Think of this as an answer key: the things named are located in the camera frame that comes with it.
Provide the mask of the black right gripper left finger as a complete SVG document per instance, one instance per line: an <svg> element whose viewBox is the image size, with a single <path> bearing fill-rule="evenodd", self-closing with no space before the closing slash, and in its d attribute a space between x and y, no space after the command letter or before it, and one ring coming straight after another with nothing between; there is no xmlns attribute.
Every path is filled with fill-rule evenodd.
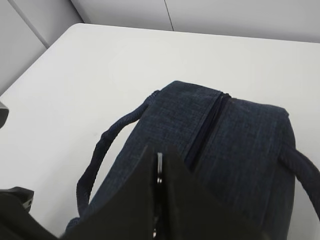
<svg viewBox="0 0 320 240"><path fill-rule="evenodd" d="M156 240L155 153L146 147L133 173L92 215L68 231L64 240Z"/></svg>

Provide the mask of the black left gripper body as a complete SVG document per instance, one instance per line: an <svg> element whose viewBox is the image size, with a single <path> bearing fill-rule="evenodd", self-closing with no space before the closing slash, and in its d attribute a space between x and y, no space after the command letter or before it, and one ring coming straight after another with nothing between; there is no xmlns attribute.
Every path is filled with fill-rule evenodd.
<svg viewBox="0 0 320 240"><path fill-rule="evenodd" d="M34 191L23 187L0 190L0 238L2 240L57 240L31 215Z"/></svg>

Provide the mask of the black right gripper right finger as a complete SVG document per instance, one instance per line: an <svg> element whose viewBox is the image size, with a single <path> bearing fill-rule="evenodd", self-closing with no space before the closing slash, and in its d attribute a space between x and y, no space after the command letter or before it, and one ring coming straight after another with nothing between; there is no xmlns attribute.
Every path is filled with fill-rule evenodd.
<svg viewBox="0 0 320 240"><path fill-rule="evenodd" d="M168 147L161 160L163 240L268 240L257 224L219 202Z"/></svg>

